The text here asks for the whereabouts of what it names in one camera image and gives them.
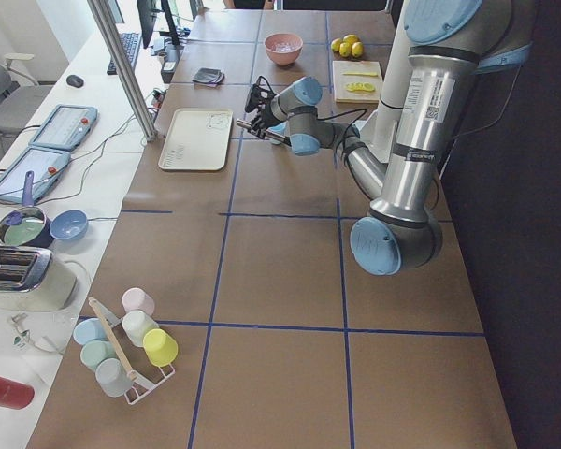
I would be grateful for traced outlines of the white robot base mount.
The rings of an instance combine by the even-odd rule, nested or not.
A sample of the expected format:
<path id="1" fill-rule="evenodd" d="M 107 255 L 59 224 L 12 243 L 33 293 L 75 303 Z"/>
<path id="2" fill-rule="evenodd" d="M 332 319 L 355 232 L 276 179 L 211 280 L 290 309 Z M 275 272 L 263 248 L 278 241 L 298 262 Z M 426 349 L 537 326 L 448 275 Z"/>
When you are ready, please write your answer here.
<path id="1" fill-rule="evenodd" d="M 361 139 L 381 163 L 388 163 L 409 89 L 412 67 L 408 60 L 411 41 L 404 23 L 409 1 L 405 0 L 385 70 L 377 109 L 359 127 Z"/>

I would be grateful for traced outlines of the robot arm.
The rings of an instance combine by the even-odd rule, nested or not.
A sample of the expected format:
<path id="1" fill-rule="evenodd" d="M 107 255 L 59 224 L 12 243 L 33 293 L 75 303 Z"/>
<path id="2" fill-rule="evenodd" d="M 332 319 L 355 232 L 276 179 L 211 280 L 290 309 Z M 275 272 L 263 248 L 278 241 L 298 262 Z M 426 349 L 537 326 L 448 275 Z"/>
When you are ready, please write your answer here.
<path id="1" fill-rule="evenodd" d="M 320 83 L 312 77 L 279 93 L 255 83 L 245 128 L 297 155 L 332 149 L 369 199 L 352 227 L 361 268 L 392 275 L 435 258 L 442 233 L 425 201 L 453 136 L 474 76 L 511 69 L 528 58 L 534 1 L 408 1 L 404 4 L 376 111 L 362 127 L 319 117 Z"/>

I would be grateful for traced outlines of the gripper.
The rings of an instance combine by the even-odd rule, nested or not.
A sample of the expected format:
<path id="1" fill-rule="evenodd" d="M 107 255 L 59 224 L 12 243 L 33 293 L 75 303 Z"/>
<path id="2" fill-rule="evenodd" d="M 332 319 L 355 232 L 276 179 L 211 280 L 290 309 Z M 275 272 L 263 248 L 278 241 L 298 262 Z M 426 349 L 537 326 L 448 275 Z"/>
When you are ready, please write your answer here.
<path id="1" fill-rule="evenodd" d="M 266 99 L 250 121 L 248 132 L 254 136 L 264 139 L 266 130 L 278 124 L 278 119 L 272 112 L 272 100 Z"/>

